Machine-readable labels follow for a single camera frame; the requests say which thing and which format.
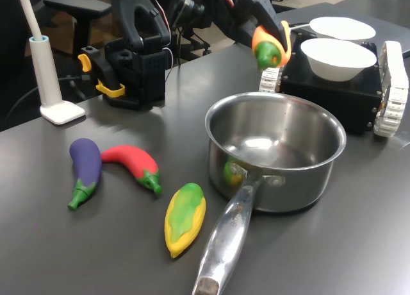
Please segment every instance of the toy red pepper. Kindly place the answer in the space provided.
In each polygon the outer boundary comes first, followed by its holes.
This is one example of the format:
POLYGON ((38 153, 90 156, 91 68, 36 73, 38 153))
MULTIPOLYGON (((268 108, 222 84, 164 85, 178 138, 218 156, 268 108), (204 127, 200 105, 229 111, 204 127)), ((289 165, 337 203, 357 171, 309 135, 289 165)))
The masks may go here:
POLYGON ((125 165, 144 187, 161 194, 160 171, 154 159, 135 146, 115 146, 101 153, 102 162, 119 162, 125 165))

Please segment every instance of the gray table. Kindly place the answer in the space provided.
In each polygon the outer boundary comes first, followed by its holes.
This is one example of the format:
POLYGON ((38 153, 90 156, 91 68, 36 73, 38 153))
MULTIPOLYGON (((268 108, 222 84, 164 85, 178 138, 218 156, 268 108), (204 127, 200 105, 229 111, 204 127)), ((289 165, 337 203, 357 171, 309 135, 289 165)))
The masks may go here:
MULTIPOLYGON (((204 116, 230 94, 255 90, 251 51, 232 46, 174 69, 164 108, 132 112, 99 98, 87 118, 56 127, 37 119, 0 133, 0 294, 191 294, 201 253, 226 200, 209 184, 204 116), (94 197, 69 212, 69 146, 133 144, 161 169, 162 198, 120 165, 103 167, 94 197), (167 251, 163 220, 188 182, 207 212, 191 248, 167 251)), ((321 200, 293 215, 254 213, 225 294, 408 294, 410 283, 410 114, 399 138, 348 136, 321 200)))
POLYGON ((337 6, 410 28, 410 0, 343 0, 337 6))

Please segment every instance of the toy eggplant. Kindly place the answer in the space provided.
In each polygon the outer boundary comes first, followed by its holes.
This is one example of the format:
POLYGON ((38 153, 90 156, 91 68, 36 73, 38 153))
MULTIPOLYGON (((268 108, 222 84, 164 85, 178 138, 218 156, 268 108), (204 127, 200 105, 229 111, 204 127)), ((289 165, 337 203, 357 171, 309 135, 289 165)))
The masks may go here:
POLYGON ((165 242, 171 257, 180 255, 196 238, 206 211, 204 193, 199 185, 186 184, 171 199, 165 216, 165 242))
POLYGON ((160 171, 154 159, 135 146, 115 146, 102 152, 103 162, 119 162, 125 165, 144 187, 161 194, 160 171))
POLYGON ((76 172, 76 186, 72 191, 72 201, 68 208, 77 209, 93 193, 101 177, 101 154, 92 140, 81 138, 70 146, 70 156, 76 172))

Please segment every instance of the stainless steel saucepan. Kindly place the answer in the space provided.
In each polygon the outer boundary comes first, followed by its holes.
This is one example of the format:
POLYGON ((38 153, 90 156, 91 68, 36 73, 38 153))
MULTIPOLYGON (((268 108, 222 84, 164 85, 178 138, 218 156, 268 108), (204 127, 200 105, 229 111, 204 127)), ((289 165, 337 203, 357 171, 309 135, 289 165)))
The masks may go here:
POLYGON ((312 205, 345 148, 339 121, 293 96, 251 92, 209 109, 209 175, 231 198, 199 267, 193 295, 219 295, 239 257, 252 208, 283 213, 312 205))

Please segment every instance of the yellow clip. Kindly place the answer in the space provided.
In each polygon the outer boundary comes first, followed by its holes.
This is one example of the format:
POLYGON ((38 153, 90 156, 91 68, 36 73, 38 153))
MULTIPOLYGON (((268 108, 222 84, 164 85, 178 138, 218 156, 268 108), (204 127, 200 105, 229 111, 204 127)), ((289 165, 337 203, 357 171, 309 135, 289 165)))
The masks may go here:
POLYGON ((98 85, 96 85, 96 89, 104 94, 106 94, 107 96, 110 96, 112 98, 116 98, 119 97, 121 95, 124 95, 126 93, 126 88, 123 84, 120 83, 121 88, 119 88, 118 90, 110 90, 109 88, 105 87, 100 79, 98 79, 98 85))
POLYGON ((91 71, 91 61, 87 55, 84 53, 78 55, 78 60, 80 60, 81 64, 83 64, 83 72, 91 71))

